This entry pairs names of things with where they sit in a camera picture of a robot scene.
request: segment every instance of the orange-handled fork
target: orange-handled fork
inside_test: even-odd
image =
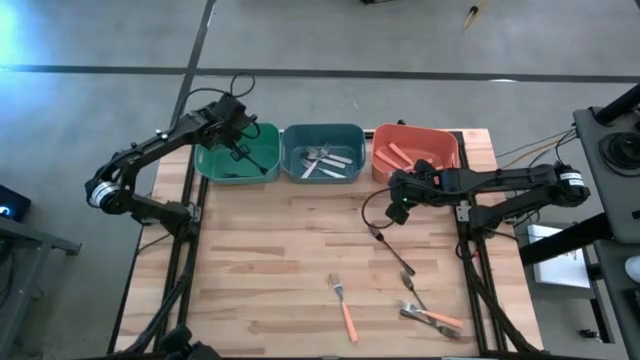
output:
[[[344,316],[344,321],[347,323],[349,338],[351,339],[351,342],[356,342],[358,341],[358,333],[356,333],[356,328],[355,326],[353,326],[353,321],[351,320],[351,315],[349,314],[347,304],[344,302],[344,297],[342,295],[342,282],[340,281],[340,277],[338,277],[338,274],[329,274],[329,282],[331,282],[333,290],[336,292],[336,294],[338,294],[338,298],[340,298],[340,305],[342,305],[342,315]]]

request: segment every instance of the table leg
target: table leg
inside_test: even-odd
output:
[[[596,240],[611,239],[613,234],[604,213],[573,225],[553,236],[520,248],[522,265],[533,265],[572,250],[580,249]]]

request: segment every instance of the butcher block tabletop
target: butcher block tabletop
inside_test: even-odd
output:
[[[488,130],[459,131],[471,169],[495,169]],[[153,199],[180,199],[189,152],[184,147],[161,160]],[[223,357],[478,355],[462,262],[454,253],[458,235],[452,207],[416,207],[406,225],[383,233],[415,269],[413,282],[429,310],[464,321],[457,341],[398,314],[399,300],[416,301],[401,281],[402,267],[360,216],[365,198],[383,188],[373,180],[371,164],[348,185],[293,184],[284,173],[268,184],[209,184],[187,319],[193,339]],[[487,205],[503,199],[502,194],[478,196]],[[367,206],[369,220],[387,222],[389,202],[388,193],[375,197]],[[512,233],[506,226],[499,230]],[[140,246],[164,234],[159,225],[146,227]],[[171,242],[168,238],[137,256],[116,350],[130,345],[158,309]],[[517,244],[494,237],[487,248],[500,305],[541,348]],[[349,339],[330,273],[339,274],[344,284],[356,343]],[[483,318],[489,347],[495,349],[484,307]]]

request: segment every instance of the green bin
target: green bin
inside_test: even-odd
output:
[[[238,145],[246,145],[251,150],[249,157],[268,169],[265,175],[246,158],[240,161],[233,160],[231,150],[222,145],[211,150],[198,145],[194,161],[196,170],[214,184],[220,185],[259,184],[277,180],[280,173],[280,133],[273,124],[257,125],[260,126],[260,135],[256,139],[243,137],[238,141]],[[252,126],[244,131],[249,136],[256,134]]]

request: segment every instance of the gray floor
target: gray floor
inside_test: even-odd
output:
[[[2,2],[0,65],[186,67],[205,2]],[[199,66],[640,75],[640,11],[631,0],[489,0],[463,33],[474,2],[365,7],[357,0],[219,0]],[[0,72],[0,151],[8,154],[0,158],[0,183],[33,199],[29,224],[84,244],[77,258],[57,254],[48,264],[46,297],[31,306],[23,353],[44,351],[45,359],[58,360],[106,351],[140,227],[127,216],[88,208],[82,185],[114,151],[166,127],[182,80]],[[196,77],[193,88],[226,88],[228,81]],[[501,153],[569,128],[574,109],[604,105],[630,87],[263,77],[243,102],[261,121],[280,127],[345,122],[373,128],[398,119],[486,127]],[[187,108],[211,100],[194,96]],[[579,143],[561,151],[593,184]],[[153,179],[150,167],[138,192],[147,193]],[[545,209],[542,219],[571,222],[599,211],[594,194],[577,209]],[[576,335],[595,327],[587,301],[534,296],[534,305],[552,353],[626,358],[619,334],[614,345]]]

